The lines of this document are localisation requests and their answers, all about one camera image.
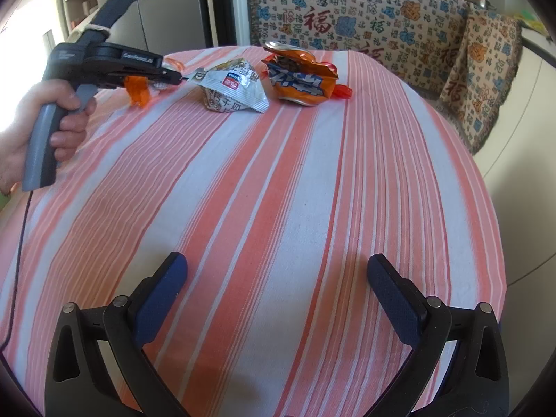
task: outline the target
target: gray refrigerator door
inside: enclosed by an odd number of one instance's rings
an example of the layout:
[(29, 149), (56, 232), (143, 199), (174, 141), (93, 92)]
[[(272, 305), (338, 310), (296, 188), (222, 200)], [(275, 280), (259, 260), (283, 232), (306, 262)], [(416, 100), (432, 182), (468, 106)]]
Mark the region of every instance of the gray refrigerator door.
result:
[[(102, 5), (105, 1), (106, 0), (98, 0), (98, 4)], [(137, 2), (132, 3), (127, 12), (114, 24), (108, 42), (141, 50), (147, 49)]]
[(150, 51), (166, 55), (207, 47), (201, 0), (139, 0), (138, 3)]

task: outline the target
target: human hand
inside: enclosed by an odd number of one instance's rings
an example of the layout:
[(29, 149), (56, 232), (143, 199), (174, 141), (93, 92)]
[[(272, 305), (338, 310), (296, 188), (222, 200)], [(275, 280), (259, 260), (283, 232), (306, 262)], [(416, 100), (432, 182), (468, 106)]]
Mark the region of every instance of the human hand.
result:
[[(56, 102), (69, 111), (81, 106), (74, 89), (64, 80), (37, 83), (17, 105), (13, 123), (0, 133), (0, 191), (8, 194), (13, 185), (23, 178), (29, 138), (42, 105)], [(89, 100), (85, 110), (69, 114), (60, 121), (60, 131), (52, 133), (50, 145), (55, 148), (57, 161), (71, 159), (85, 140), (88, 118), (95, 112), (96, 101)]]

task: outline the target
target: blue gripper pad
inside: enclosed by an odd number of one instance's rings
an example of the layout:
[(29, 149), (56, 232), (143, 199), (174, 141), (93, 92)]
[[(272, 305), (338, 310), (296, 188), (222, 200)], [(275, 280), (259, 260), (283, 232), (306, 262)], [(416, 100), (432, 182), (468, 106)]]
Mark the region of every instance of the blue gripper pad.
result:
[(135, 315), (133, 337), (140, 347), (155, 339), (187, 279), (187, 261), (183, 254), (176, 252), (169, 255), (160, 269), (166, 267), (167, 270), (161, 277), (158, 277), (159, 274), (156, 272), (152, 278), (149, 278), (158, 279), (158, 283)]
[(406, 280), (383, 254), (375, 254), (369, 259), (367, 279), (398, 338), (415, 349), (421, 339), (422, 317), (405, 294), (408, 292), (404, 284)]

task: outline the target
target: white snack package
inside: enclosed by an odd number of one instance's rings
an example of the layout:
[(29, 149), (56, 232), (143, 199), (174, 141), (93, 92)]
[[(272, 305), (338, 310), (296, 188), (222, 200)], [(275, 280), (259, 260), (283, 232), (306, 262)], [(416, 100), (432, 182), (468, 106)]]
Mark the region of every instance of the white snack package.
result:
[(269, 108), (261, 80), (244, 58), (197, 72), (189, 81), (204, 89), (205, 105), (214, 111), (227, 113), (252, 108), (264, 113)]

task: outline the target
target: orange wrapper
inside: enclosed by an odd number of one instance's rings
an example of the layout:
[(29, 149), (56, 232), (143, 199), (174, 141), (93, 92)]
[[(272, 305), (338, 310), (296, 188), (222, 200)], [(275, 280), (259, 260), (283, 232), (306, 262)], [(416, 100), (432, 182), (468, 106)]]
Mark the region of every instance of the orange wrapper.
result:
[(335, 65), (319, 63), (310, 51), (299, 47), (268, 41), (264, 48), (273, 54), (262, 62), (278, 98), (313, 107), (332, 96), (338, 80)]

